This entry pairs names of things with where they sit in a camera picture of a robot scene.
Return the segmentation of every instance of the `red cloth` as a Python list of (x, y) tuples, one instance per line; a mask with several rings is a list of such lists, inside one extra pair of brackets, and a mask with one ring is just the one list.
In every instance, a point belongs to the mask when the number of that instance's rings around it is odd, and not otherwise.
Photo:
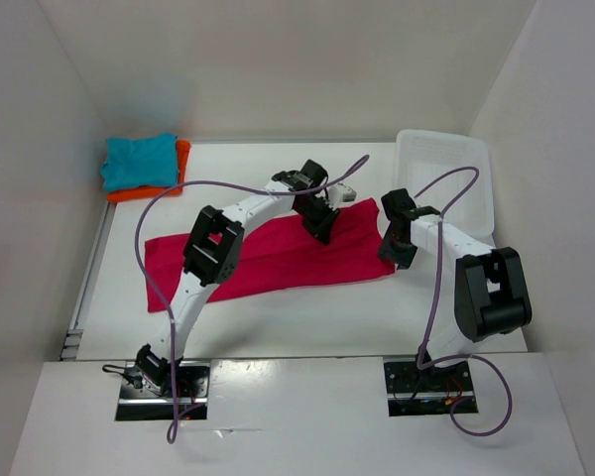
[[(209, 301), (300, 286), (355, 283), (392, 274), (395, 265), (377, 256), (381, 244), (378, 214), (372, 198), (342, 208), (327, 246), (302, 228), (298, 215), (268, 221), (245, 239), (236, 272)], [(179, 286), (187, 237), (188, 233), (183, 233), (146, 241), (146, 268), (170, 301)], [(164, 310), (152, 288), (146, 287), (148, 312)]]

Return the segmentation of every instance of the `white table surface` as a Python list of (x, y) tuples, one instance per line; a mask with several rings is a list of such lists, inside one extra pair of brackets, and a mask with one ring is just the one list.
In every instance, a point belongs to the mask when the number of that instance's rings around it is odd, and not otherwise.
[[(364, 154), (369, 163), (346, 182), (358, 200), (393, 188), (395, 144), (200, 144), (192, 145), (186, 179), (218, 179), (262, 187), (281, 170), (306, 159), (340, 176)], [(142, 239), (189, 232), (200, 208), (221, 207), (245, 193), (219, 187), (189, 187), (151, 210)], [(159, 329), (165, 313), (147, 313), (143, 275), (133, 237), (148, 200), (117, 205), (94, 281), (91, 300), (79, 317), (83, 336), (78, 360), (133, 359)], [(380, 215), (380, 230), (387, 220)], [(414, 354), (427, 320), (435, 260), (419, 251), (413, 266), (363, 284), (302, 288), (208, 304), (185, 348), (186, 358), (262, 358)], [(443, 281), (437, 327), (453, 319), (453, 278)], [(521, 331), (494, 336), (481, 352), (526, 351)]]
[[(460, 433), (449, 416), (388, 417), (383, 360), (214, 361), (207, 420), (186, 421), (174, 445), (166, 421), (115, 422), (120, 378), (101, 362), (45, 364), (11, 476), (550, 475), (584, 474), (541, 354), (494, 354), (514, 392), (500, 433)], [(490, 429), (507, 399), (471, 362), (479, 415)]]

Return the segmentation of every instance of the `plastic bin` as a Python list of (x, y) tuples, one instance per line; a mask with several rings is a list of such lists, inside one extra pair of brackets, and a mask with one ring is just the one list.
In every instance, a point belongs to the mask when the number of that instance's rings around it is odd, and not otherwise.
[[(474, 166), (480, 176), (474, 186), (450, 208), (445, 221), (474, 238), (494, 231), (494, 199), (489, 153), (484, 142), (471, 137), (406, 129), (397, 135), (394, 188), (407, 188), (411, 195), (438, 176), (462, 166)], [(441, 209), (472, 177), (463, 172), (445, 178), (424, 193), (416, 204)]]

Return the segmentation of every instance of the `teal cloth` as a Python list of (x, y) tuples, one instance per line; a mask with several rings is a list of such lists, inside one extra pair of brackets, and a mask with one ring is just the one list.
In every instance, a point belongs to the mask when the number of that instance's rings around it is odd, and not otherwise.
[(101, 166), (101, 176), (107, 192), (177, 183), (177, 136), (161, 134), (136, 141), (111, 137), (106, 145), (108, 156)]

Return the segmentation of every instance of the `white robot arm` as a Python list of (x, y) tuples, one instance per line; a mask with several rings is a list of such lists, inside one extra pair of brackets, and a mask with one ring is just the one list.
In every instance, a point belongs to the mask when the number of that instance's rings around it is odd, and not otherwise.
[[(402, 188), (382, 197), (390, 226), (379, 254), (400, 269), (410, 267), (417, 248), (438, 253), (439, 212), (417, 207)], [(454, 275), (454, 318), (430, 337), (431, 359), (471, 354), (477, 343), (527, 325), (532, 308), (520, 256), (512, 248), (495, 249), (443, 222), (443, 267)], [(437, 367), (451, 366), (449, 360)]]
[[(194, 223), (183, 249), (183, 266), (171, 307), (175, 317), (174, 360), (182, 358), (187, 338), (211, 294), (235, 271), (244, 238), (270, 219), (295, 210), (302, 225), (313, 238), (328, 244), (337, 205), (353, 201), (356, 193), (341, 183), (328, 190), (327, 199), (316, 193), (272, 195), (320, 186), (328, 177), (326, 170), (307, 161), (302, 169), (275, 174), (267, 183), (268, 195), (251, 195), (217, 210), (205, 206)], [(171, 323), (164, 322), (158, 334), (137, 354), (136, 368), (146, 385), (155, 393), (168, 390), (172, 360)]]

